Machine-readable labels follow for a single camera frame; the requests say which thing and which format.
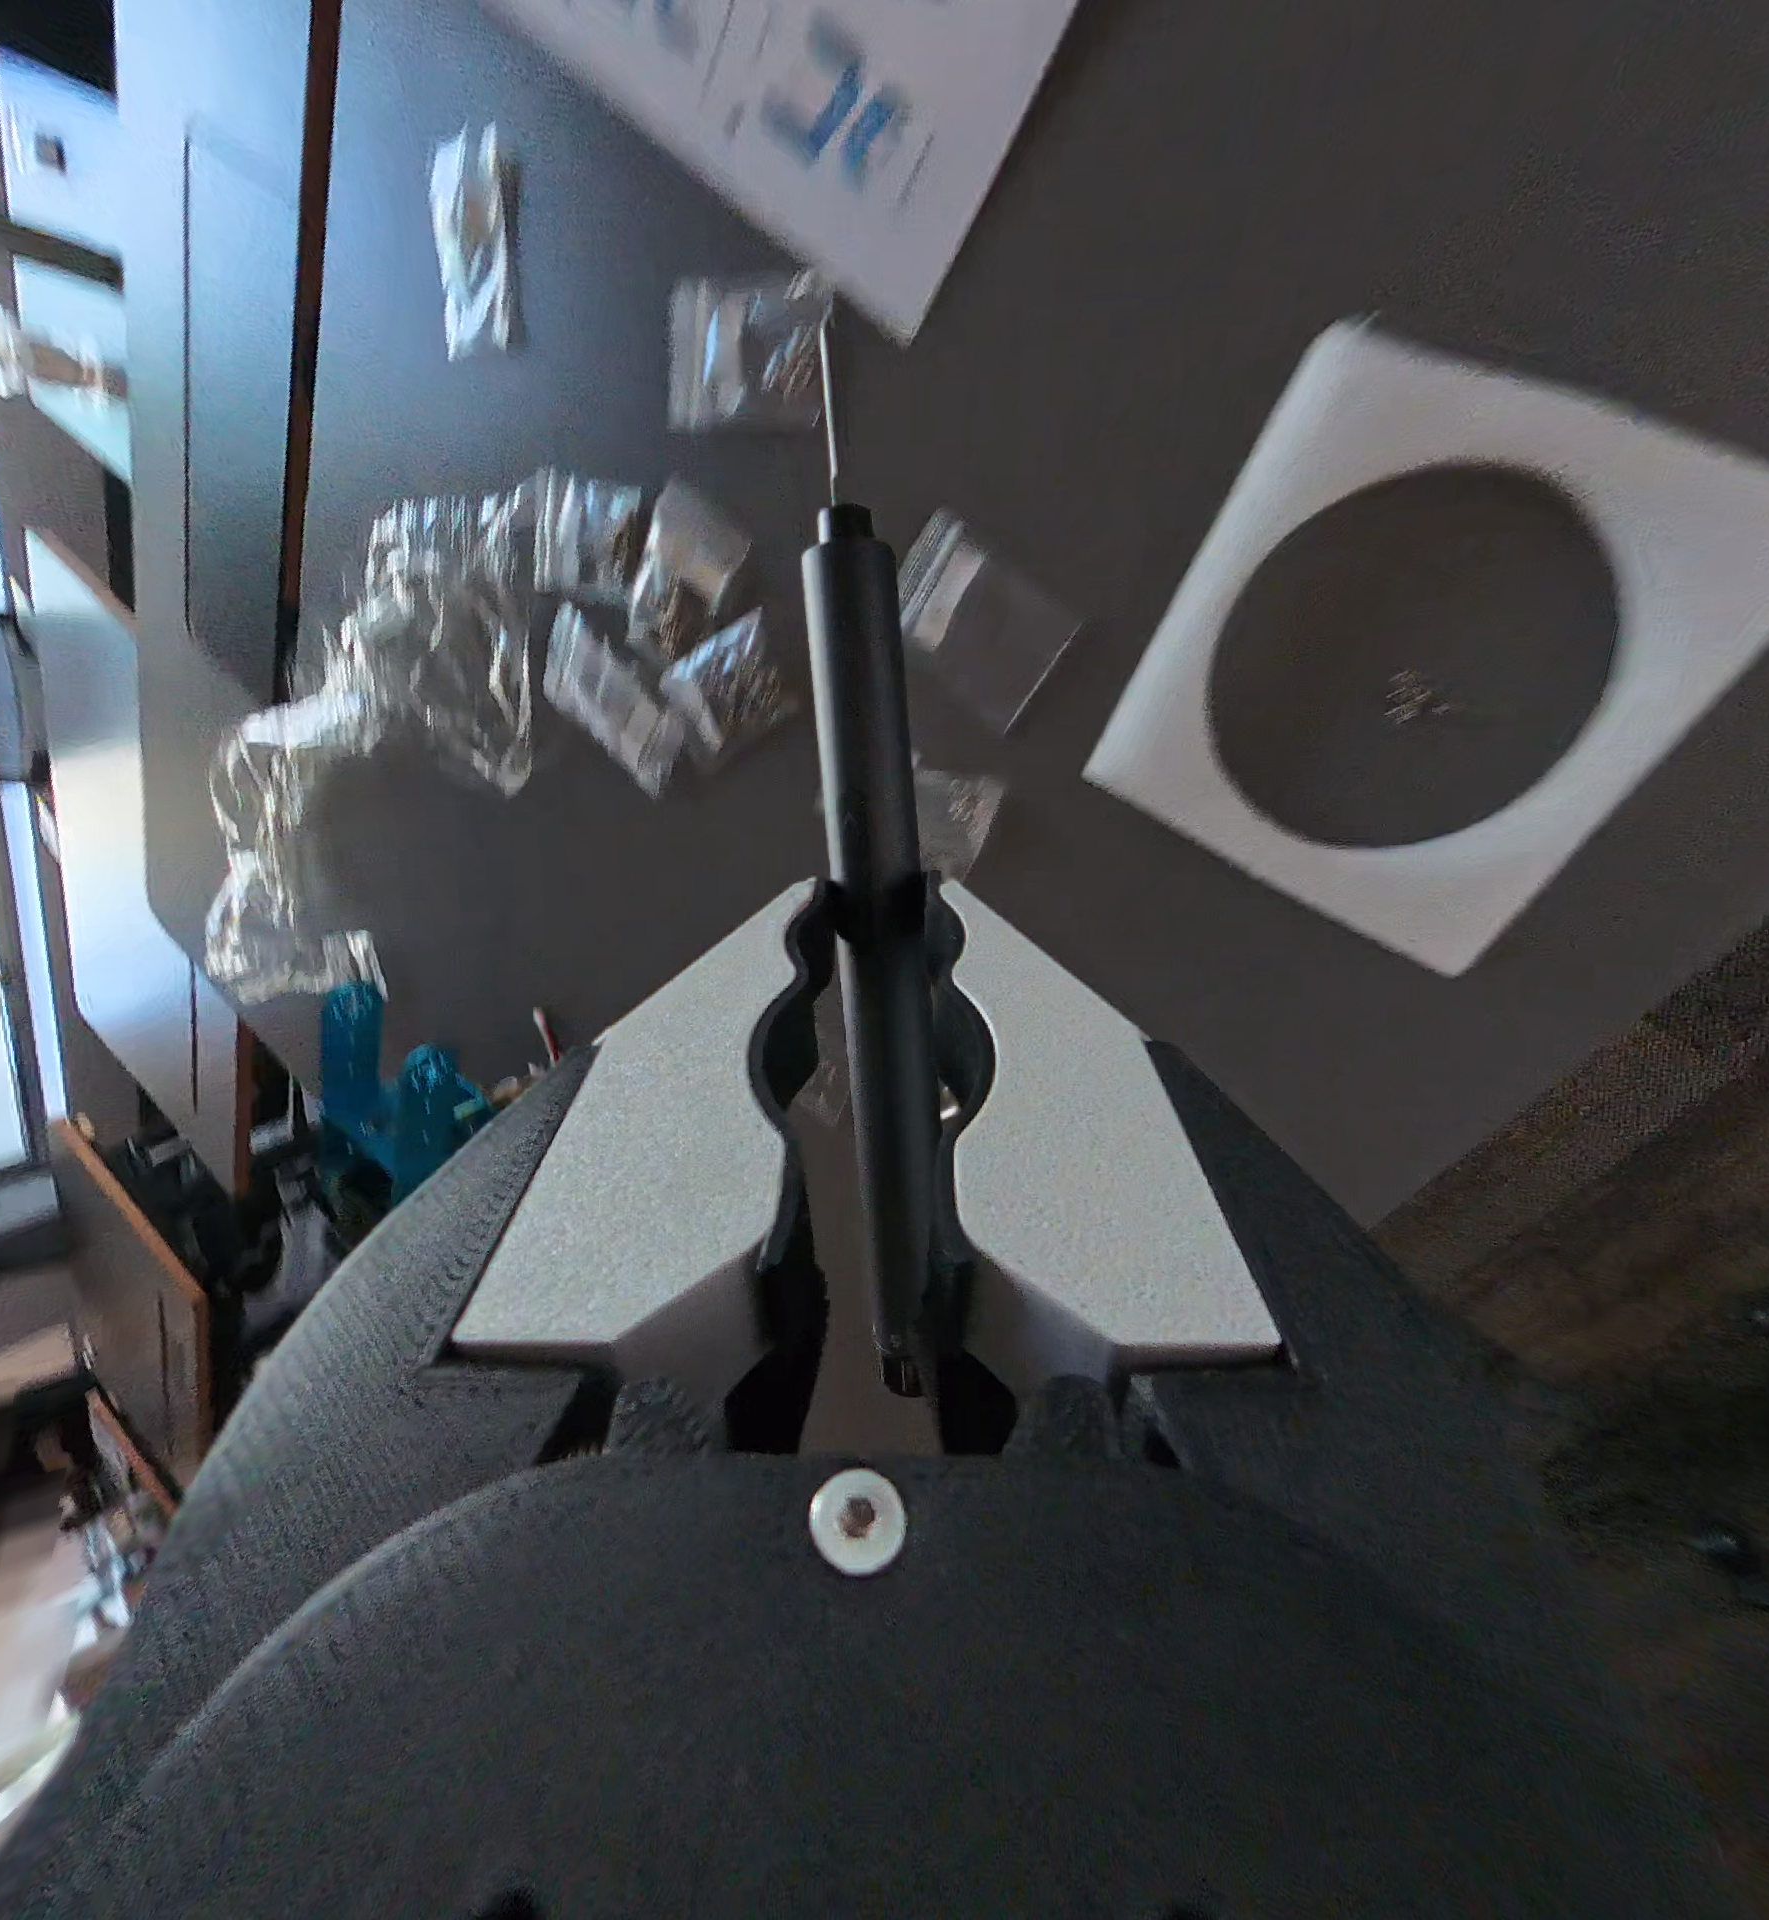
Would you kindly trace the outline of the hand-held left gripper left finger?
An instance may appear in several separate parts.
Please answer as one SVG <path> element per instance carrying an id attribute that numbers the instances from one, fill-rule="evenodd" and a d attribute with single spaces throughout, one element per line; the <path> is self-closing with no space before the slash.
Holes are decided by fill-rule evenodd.
<path id="1" fill-rule="evenodd" d="M 799 1451 L 827 1296 L 791 1110 L 831 948 L 825 886 L 801 881 L 606 1030 L 457 1353 L 668 1383 L 732 1449 Z"/>

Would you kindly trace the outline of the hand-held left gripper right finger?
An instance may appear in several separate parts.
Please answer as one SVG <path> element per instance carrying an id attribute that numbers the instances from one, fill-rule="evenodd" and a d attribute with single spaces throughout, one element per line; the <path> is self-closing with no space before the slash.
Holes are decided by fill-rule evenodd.
<path id="1" fill-rule="evenodd" d="M 1150 1037 L 957 881 L 927 886 L 937 1081 L 925 1390 L 944 1454 L 1004 1451 L 1058 1381 L 1287 1356 Z"/>

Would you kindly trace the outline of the black precision screwdriver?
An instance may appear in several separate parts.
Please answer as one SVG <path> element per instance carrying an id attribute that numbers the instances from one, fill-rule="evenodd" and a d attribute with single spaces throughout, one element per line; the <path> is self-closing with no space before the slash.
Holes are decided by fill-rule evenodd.
<path id="1" fill-rule="evenodd" d="M 837 303 L 818 329 L 825 499 L 801 554 L 868 1324 L 884 1387 L 939 1420 L 931 1331 L 939 1077 L 898 558 L 849 490 Z"/>

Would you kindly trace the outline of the dark grey desk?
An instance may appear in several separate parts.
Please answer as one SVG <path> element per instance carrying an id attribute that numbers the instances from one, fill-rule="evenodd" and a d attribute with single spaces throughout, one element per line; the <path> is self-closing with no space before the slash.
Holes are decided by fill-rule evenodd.
<path id="1" fill-rule="evenodd" d="M 523 342 L 450 362 L 429 162 L 498 123 Z M 370 520 L 543 465 L 694 482 L 801 671 L 805 436 L 665 433 L 682 276 L 772 258 L 480 4 L 347 4 L 307 617 Z M 1769 914 L 1769 652 L 1471 973 L 1439 978 L 1083 781 L 1331 323 L 1769 458 L 1769 4 L 1083 4 L 909 348 L 842 313 L 850 485 L 955 509 L 1085 620 L 1012 737 L 918 674 L 922 755 L 1012 783 L 982 900 L 1372 1226 Z"/>

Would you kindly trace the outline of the large crumpled plastic bag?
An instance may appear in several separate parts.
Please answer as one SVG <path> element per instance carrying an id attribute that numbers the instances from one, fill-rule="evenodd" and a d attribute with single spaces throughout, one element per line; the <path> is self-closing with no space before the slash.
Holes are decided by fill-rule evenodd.
<path id="1" fill-rule="evenodd" d="M 225 732 L 208 774 L 225 874 L 204 916 L 203 969 L 237 1004 L 389 990 L 370 930 L 327 924 L 318 904 L 313 813 L 341 769 L 403 745 L 501 797 L 528 783 L 541 490 L 530 478 L 385 508 L 360 590 L 322 631 L 297 695 Z"/>

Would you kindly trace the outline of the empty clear plastic bag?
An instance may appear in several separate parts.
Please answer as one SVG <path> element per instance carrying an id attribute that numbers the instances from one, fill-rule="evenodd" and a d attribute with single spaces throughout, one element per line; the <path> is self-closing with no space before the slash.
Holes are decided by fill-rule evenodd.
<path id="1" fill-rule="evenodd" d="M 912 541 L 898 595 L 906 642 L 998 737 L 1017 727 L 1085 627 L 953 509 L 933 511 Z"/>

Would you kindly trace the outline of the pile of small screw bags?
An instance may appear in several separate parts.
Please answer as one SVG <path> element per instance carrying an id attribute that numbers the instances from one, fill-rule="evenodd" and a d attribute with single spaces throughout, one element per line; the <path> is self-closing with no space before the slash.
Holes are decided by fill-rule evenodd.
<path id="1" fill-rule="evenodd" d="M 753 603 L 753 541 L 694 485 L 547 467 L 532 538 L 543 702 L 644 799 L 720 774 L 801 713 Z"/>

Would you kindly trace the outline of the white foam square with hole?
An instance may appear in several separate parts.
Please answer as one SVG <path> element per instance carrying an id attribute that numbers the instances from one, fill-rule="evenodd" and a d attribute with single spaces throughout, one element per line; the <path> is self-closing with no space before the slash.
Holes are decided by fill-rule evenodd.
<path id="1" fill-rule="evenodd" d="M 1388 848 L 1308 839 L 1233 781 L 1220 748 L 1211 676 L 1233 608 L 1314 518 L 1458 467 L 1543 482 L 1601 546 L 1616 588 L 1601 702 L 1480 821 Z M 1083 778 L 1378 948 L 1461 976 L 1767 651 L 1769 460 L 1339 321 L 1296 361 Z"/>

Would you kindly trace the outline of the robot assembly instruction booklet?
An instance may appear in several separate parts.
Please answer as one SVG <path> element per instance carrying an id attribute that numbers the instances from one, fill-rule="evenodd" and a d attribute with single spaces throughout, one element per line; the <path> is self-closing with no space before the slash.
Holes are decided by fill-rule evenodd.
<path id="1" fill-rule="evenodd" d="M 900 345 L 916 341 L 1074 3 L 501 3 Z"/>

